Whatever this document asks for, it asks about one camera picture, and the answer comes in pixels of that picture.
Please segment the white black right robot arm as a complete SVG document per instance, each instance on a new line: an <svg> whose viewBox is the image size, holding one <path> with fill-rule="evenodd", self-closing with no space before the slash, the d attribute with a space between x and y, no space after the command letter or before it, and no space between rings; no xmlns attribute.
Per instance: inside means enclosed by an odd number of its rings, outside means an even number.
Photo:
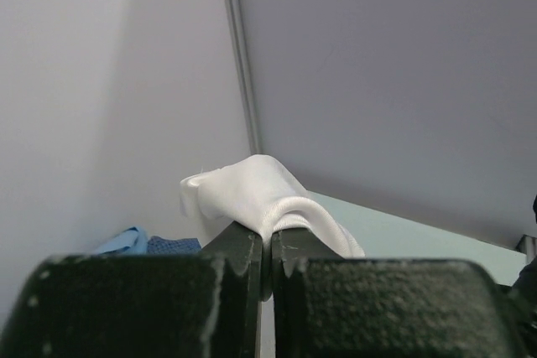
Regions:
<svg viewBox="0 0 537 358"><path fill-rule="evenodd" d="M511 287L509 297L519 311L521 323L529 333L536 335L536 237L523 236L519 245L527 264Z"/></svg>

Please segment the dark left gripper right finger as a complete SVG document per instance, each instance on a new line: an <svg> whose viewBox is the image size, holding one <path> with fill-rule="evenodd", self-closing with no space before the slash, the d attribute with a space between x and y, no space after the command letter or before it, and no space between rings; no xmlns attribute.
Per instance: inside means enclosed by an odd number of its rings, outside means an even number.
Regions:
<svg viewBox="0 0 537 358"><path fill-rule="evenodd" d="M271 240L279 357L533 357L536 307L461 259L345 259L311 231Z"/></svg>

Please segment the white long sleeve shirt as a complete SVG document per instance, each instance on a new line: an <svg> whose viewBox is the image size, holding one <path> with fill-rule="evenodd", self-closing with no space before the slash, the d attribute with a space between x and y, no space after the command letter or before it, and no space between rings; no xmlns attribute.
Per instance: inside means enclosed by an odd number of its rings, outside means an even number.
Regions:
<svg viewBox="0 0 537 358"><path fill-rule="evenodd" d="M268 155L256 154L182 179L180 206L199 230L203 246L236 221L260 235L265 247L277 231L305 228L342 257L365 256L350 232L310 197L281 162Z"/></svg>

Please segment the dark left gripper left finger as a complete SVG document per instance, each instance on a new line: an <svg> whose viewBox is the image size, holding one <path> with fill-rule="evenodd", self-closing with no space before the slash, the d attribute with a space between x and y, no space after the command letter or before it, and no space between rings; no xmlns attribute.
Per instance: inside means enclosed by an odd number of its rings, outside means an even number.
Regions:
<svg viewBox="0 0 537 358"><path fill-rule="evenodd" d="M190 255L57 256L24 284L4 357L255 357L263 243L233 223Z"/></svg>

